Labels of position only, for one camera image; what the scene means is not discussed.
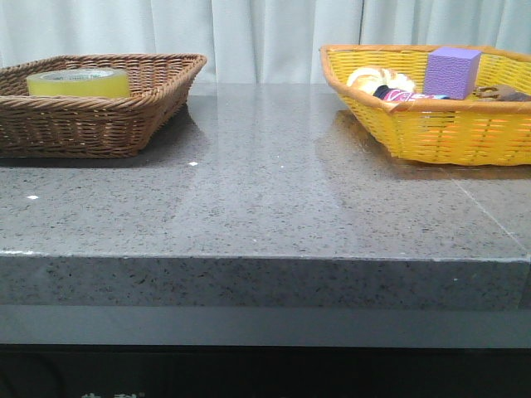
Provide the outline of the yellow tape roll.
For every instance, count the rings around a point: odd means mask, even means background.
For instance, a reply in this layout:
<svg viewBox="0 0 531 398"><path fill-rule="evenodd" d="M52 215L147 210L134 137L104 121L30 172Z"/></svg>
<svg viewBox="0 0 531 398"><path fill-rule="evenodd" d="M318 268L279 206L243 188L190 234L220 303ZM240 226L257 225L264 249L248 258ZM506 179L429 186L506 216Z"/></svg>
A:
<svg viewBox="0 0 531 398"><path fill-rule="evenodd" d="M128 98L129 76L112 68L50 70L26 78L29 95Z"/></svg>

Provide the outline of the bread roll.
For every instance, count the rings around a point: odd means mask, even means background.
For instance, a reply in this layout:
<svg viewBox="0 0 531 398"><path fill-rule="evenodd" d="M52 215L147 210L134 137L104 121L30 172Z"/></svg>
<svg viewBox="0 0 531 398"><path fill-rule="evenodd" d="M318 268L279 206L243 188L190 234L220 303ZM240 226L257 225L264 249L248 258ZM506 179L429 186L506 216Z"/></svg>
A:
<svg viewBox="0 0 531 398"><path fill-rule="evenodd" d="M416 83L409 76L393 69L365 66L353 71L347 80L346 86L361 90L372 95L378 87L386 85L391 89L407 92L416 90Z"/></svg>

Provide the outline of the black pink-labelled jar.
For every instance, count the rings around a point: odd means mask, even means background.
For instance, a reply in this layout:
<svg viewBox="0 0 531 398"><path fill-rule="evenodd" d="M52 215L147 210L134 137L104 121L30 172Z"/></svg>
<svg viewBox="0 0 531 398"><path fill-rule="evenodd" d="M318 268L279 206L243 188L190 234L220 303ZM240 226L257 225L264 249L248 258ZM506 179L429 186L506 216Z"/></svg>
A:
<svg viewBox="0 0 531 398"><path fill-rule="evenodd" d="M424 95L411 91L393 89L387 85L379 86L373 93L373 96L387 102L409 102L416 100L448 100L447 95Z"/></svg>

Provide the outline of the purple foam cube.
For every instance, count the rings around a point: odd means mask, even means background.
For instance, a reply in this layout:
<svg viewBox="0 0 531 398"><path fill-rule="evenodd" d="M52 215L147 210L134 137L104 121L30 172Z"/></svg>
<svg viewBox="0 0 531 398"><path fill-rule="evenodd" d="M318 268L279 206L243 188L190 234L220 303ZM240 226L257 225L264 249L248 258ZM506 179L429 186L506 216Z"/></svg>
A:
<svg viewBox="0 0 531 398"><path fill-rule="evenodd" d="M464 100L475 88L482 52L443 46L427 57L423 82L425 95L445 95Z"/></svg>

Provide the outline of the brown wicker basket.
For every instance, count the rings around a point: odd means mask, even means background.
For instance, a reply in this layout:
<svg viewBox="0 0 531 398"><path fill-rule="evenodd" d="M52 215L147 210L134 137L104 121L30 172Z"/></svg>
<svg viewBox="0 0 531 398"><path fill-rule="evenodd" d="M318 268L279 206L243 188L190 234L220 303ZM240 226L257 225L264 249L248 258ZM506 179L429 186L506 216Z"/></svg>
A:
<svg viewBox="0 0 531 398"><path fill-rule="evenodd" d="M53 56L1 70L4 158L128 158L187 102L202 54ZM129 98L30 96L26 78L48 70L110 67L129 75Z"/></svg>

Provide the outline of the yellow woven basket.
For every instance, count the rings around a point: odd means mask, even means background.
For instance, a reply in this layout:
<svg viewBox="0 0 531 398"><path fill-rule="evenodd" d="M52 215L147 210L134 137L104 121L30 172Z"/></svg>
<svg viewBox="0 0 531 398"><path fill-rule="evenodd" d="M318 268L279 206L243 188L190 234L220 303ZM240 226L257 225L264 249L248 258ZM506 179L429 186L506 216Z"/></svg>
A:
<svg viewBox="0 0 531 398"><path fill-rule="evenodd" d="M390 103L347 86L359 67L380 66L423 86L434 46L324 45L324 77L361 125L395 158L432 164L528 165L530 104L463 100Z"/></svg>

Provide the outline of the pale curtain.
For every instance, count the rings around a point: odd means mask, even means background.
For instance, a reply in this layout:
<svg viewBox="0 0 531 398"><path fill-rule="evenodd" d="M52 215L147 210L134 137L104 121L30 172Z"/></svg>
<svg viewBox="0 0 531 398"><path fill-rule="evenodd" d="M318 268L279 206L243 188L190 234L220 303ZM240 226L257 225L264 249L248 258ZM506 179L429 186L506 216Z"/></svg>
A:
<svg viewBox="0 0 531 398"><path fill-rule="evenodd" d="M1 63L200 53L204 83L323 81L326 44L474 45L527 53L527 1L4 1Z"/></svg>

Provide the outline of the brown toy lion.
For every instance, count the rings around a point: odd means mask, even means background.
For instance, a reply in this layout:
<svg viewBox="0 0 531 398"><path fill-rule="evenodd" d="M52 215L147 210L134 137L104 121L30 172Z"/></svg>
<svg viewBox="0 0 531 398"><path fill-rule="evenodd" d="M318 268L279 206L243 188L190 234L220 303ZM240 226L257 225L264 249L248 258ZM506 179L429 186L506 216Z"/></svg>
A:
<svg viewBox="0 0 531 398"><path fill-rule="evenodd" d="M481 100L502 102L529 102L530 94L518 91L509 85L477 86L474 96Z"/></svg>

